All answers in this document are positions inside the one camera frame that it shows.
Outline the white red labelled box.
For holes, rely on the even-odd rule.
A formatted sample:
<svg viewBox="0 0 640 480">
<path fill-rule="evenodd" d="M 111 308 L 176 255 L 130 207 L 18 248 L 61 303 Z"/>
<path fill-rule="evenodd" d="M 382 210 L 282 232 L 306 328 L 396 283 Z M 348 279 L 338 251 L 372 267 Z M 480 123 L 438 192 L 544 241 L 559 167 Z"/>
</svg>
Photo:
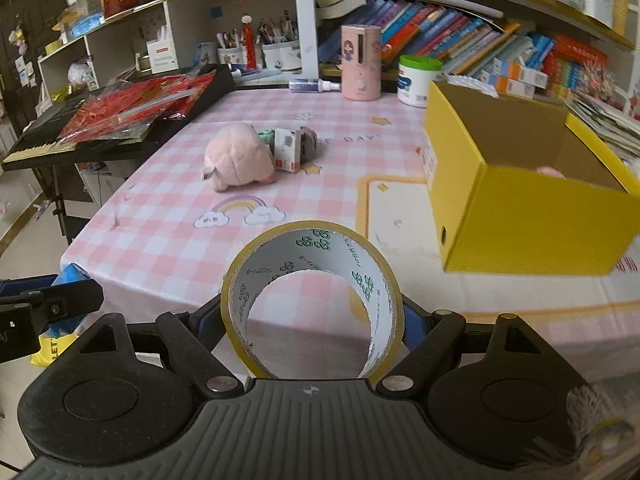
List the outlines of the white red labelled box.
<svg viewBox="0 0 640 480">
<path fill-rule="evenodd" d="M 160 74 L 178 68 L 177 55 L 171 39 L 149 41 L 146 44 L 153 74 Z"/>
</svg>

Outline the pink plush pig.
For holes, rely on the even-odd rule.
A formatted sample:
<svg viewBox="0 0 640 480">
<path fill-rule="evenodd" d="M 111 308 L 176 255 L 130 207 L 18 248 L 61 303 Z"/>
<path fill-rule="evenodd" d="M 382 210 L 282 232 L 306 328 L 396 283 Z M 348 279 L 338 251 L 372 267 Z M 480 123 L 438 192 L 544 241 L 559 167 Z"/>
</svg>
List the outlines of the pink plush pig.
<svg viewBox="0 0 640 480">
<path fill-rule="evenodd" d="M 216 192 L 271 183 L 275 171 L 268 146 L 246 122 L 223 126 L 206 145 L 202 179 Z"/>
</svg>

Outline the pink spiky plush ball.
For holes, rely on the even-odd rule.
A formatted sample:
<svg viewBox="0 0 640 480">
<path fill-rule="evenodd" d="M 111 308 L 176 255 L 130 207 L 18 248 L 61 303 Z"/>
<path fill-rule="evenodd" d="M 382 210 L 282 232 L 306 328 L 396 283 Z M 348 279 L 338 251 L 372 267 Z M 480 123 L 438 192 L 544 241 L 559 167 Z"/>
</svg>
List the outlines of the pink spiky plush ball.
<svg viewBox="0 0 640 480">
<path fill-rule="evenodd" d="M 542 174 L 543 176 L 564 179 L 564 174 L 562 174 L 561 171 L 556 170 L 556 169 L 554 169 L 552 167 L 548 167 L 548 166 L 543 166 L 543 167 L 537 168 L 536 169 L 536 173 L 537 174 Z"/>
</svg>

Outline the pink checkered tablecloth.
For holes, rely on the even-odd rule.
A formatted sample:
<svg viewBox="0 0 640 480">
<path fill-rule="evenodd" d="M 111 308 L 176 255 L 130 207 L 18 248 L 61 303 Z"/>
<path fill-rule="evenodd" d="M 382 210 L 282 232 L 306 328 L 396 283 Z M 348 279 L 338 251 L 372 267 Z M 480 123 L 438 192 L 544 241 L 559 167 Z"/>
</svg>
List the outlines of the pink checkered tablecloth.
<svg viewBox="0 0 640 480">
<path fill-rule="evenodd" d="M 306 126 L 317 157 L 271 184 L 217 193 L 201 177 L 209 139 L 230 122 Z M 421 160 L 424 114 L 386 94 L 235 91 L 147 160 L 63 255 L 97 280 L 104 310 L 130 322 L 205 304 L 236 254 L 278 224 L 321 219 L 367 237 L 401 291 L 426 310 L 491 323 L 515 312 L 585 378 L 639 367 L 639 252 L 602 278 L 454 274 L 442 270 Z"/>
</svg>

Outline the row of colourful books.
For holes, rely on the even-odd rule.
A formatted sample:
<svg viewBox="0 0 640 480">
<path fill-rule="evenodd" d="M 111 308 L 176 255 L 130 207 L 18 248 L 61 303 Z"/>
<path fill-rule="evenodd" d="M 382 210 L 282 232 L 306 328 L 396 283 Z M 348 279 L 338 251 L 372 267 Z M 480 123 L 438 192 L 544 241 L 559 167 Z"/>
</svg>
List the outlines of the row of colourful books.
<svg viewBox="0 0 640 480">
<path fill-rule="evenodd" d="M 519 21 L 492 20 L 457 6 L 421 1 L 366 0 L 342 23 L 381 29 L 384 81 L 398 77 L 402 58 L 427 58 L 447 74 L 469 75 L 519 36 L 525 37 L 526 65 L 540 67 L 560 43 L 558 37 L 526 32 Z"/>
</svg>

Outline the pink cylindrical humidifier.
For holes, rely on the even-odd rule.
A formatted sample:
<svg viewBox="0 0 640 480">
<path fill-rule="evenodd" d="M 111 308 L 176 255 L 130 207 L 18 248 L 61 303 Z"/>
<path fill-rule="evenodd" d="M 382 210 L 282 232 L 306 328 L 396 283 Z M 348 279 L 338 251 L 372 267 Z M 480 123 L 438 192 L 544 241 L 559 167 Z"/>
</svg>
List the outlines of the pink cylindrical humidifier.
<svg viewBox="0 0 640 480">
<path fill-rule="evenodd" d="M 359 102 L 381 96 L 381 29 L 343 25 L 341 29 L 342 96 Z"/>
</svg>

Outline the yellow cardboard box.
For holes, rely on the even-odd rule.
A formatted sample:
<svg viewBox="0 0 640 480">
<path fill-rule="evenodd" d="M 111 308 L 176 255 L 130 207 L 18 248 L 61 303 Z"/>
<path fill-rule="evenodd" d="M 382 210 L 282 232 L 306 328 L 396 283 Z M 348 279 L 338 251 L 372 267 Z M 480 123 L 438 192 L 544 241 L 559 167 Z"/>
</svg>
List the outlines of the yellow cardboard box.
<svg viewBox="0 0 640 480">
<path fill-rule="evenodd" d="M 433 82 L 422 157 L 446 271 L 604 275 L 639 234 L 638 179 L 563 104 Z"/>
</svg>

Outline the blue packet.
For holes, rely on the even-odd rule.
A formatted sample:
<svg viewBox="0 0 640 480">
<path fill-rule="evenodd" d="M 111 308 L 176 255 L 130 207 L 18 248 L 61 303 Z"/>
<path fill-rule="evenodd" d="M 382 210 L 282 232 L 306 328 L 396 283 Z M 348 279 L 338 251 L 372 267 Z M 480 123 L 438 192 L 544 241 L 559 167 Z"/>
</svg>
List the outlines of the blue packet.
<svg viewBox="0 0 640 480">
<path fill-rule="evenodd" d="M 50 283 L 50 286 L 72 284 L 82 282 L 90 278 L 89 274 L 76 263 L 66 264 L 64 269 Z M 78 314 L 73 304 L 66 301 L 63 304 L 64 314 L 57 321 L 50 322 L 43 336 L 48 338 L 60 338 L 75 333 L 77 327 L 86 316 L 85 313 Z"/>
</svg>

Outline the white pen holder cups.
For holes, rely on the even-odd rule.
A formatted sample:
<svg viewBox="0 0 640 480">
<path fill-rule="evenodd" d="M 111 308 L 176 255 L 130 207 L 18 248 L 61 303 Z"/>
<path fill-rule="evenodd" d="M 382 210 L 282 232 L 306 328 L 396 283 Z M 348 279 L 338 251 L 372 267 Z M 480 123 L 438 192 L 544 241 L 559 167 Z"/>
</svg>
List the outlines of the white pen holder cups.
<svg viewBox="0 0 640 480">
<path fill-rule="evenodd" d="M 219 48 L 217 54 L 221 63 L 247 64 L 246 47 Z M 255 54 L 258 68 L 283 70 L 284 72 L 292 72 L 302 68 L 302 56 L 298 41 L 258 44 L 255 47 Z"/>
</svg>

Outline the yellow plastic bag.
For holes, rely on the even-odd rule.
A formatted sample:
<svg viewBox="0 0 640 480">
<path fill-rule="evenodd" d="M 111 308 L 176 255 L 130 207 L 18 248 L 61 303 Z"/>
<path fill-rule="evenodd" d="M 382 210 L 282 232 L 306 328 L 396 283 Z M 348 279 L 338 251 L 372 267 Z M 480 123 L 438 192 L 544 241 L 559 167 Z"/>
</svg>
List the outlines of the yellow plastic bag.
<svg viewBox="0 0 640 480">
<path fill-rule="evenodd" d="M 48 367 L 51 365 L 75 340 L 74 333 L 61 337 L 39 337 L 40 349 L 29 358 L 30 364 L 38 367 Z"/>
</svg>

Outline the red figurine pen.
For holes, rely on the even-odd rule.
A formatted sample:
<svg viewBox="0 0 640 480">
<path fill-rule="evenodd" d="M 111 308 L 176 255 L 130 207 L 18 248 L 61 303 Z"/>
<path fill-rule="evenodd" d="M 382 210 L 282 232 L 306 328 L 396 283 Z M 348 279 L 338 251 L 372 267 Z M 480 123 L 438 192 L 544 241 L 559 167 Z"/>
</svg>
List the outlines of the red figurine pen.
<svg viewBox="0 0 640 480">
<path fill-rule="evenodd" d="M 255 38 L 252 29 L 252 17 L 250 14 L 244 14 L 241 18 L 244 46 L 246 50 L 246 68 L 248 70 L 256 70 L 257 58 L 255 50 Z"/>
</svg>

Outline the white desk shelf unit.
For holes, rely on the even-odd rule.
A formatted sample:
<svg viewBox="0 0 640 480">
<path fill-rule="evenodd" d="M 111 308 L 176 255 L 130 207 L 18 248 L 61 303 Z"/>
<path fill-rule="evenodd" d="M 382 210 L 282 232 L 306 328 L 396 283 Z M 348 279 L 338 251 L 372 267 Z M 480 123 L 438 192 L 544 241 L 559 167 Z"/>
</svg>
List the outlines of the white desk shelf unit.
<svg viewBox="0 0 640 480">
<path fill-rule="evenodd" d="M 93 78 L 105 86 L 134 66 L 136 55 L 158 38 L 168 41 L 173 68 L 193 65 L 195 48 L 215 42 L 220 32 L 241 27 L 243 15 L 255 24 L 296 14 L 295 0 L 154 0 L 116 14 L 88 34 L 74 39 L 38 60 L 43 88 L 48 93 L 68 85 L 73 62 L 88 58 Z"/>
</svg>

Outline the red foil packet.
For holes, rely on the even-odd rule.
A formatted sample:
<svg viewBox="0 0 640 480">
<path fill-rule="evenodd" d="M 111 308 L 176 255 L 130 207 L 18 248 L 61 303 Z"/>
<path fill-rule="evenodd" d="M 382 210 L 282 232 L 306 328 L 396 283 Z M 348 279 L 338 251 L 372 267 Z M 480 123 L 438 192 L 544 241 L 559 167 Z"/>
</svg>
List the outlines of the red foil packet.
<svg viewBox="0 0 640 480">
<path fill-rule="evenodd" d="M 158 120 L 186 118 L 215 74 L 163 76 L 112 84 L 81 104 L 56 143 L 143 139 Z"/>
</svg>

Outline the black Yamaha keyboard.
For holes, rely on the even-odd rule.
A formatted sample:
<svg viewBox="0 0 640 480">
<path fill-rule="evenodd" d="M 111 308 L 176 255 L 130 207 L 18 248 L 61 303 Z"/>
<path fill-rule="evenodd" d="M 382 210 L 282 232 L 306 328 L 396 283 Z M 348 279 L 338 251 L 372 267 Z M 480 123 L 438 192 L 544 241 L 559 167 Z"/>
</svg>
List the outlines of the black Yamaha keyboard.
<svg viewBox="0 0 640 480">
<path fill-rule="evenodd" d="M 31 169 L 66 240 L 86 225 L 66 214 L 56 170 L 86 162 L 145 160 L 234 90 L 230 68 L 207 64 L 166 75 L 116 79 L 48 108 L 1 157 L 6 171 Z"/>
</svg>

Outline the yellow tape roll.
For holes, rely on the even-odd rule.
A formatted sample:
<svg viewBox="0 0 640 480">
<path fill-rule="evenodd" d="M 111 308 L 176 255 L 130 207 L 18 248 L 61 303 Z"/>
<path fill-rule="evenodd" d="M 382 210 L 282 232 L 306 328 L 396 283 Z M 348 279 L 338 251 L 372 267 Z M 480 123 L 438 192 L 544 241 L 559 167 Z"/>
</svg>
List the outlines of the yellow tape roll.
<svg viewBox="0 0 640 480">
<path fill-rule="evenodd" d="M 340 224 L 282 223 L 251 240 L 221 285 L 221 317 L 260 378 L 367 378 L 392 367 L 405 328 L 393 270 Z"/>
</svg>

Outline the white jar green lid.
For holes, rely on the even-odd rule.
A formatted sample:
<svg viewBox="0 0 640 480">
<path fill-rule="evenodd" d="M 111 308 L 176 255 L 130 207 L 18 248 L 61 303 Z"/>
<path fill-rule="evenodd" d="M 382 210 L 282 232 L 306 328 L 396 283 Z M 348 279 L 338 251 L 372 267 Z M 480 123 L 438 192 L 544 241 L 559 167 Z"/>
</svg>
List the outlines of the white jar green lid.
<svg viewBox="0 0 640 480">
<path fill-rule="evenodd" d="M 397 97 L 405 105 L 427 107 L 432 81 L 442 76 L 442 62 L 427 56 L 403 54 L 399 58 Z"/>
</svg>

